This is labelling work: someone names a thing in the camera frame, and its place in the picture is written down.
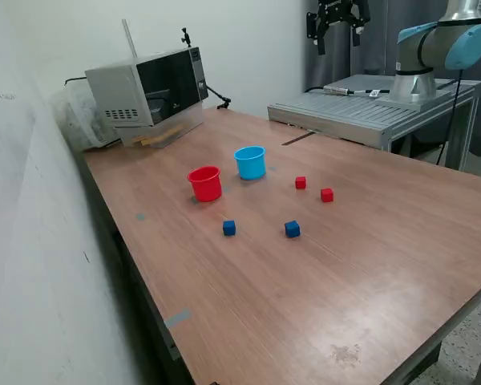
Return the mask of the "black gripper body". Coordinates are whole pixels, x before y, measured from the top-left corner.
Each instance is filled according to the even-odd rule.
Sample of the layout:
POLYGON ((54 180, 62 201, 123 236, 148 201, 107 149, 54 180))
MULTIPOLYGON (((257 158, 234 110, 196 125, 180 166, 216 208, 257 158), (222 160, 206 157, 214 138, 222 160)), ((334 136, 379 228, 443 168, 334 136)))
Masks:
POLYGON ((318 17, 322 22, 349 22, 355 20, 353 6, 351 0, 321 0, 318 2, 318 17))

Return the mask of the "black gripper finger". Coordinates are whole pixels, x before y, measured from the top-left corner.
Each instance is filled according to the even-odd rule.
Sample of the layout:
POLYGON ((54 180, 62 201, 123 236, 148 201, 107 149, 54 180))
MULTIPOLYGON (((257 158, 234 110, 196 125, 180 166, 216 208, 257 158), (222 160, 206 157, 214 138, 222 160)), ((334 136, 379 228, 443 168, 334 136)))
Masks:
POLYGON ((365 25, 370 21, 370 7, 367 0, 353 0, 351 8, 353 46, 360 45, 360 37, 365 25))
POLYGON ((309 39, 316 43, 319 55, 325 55, 325 24, 323 18, 324 13, 321 11, 317 13, 309 12, 306 15, 306 34, 309 39))

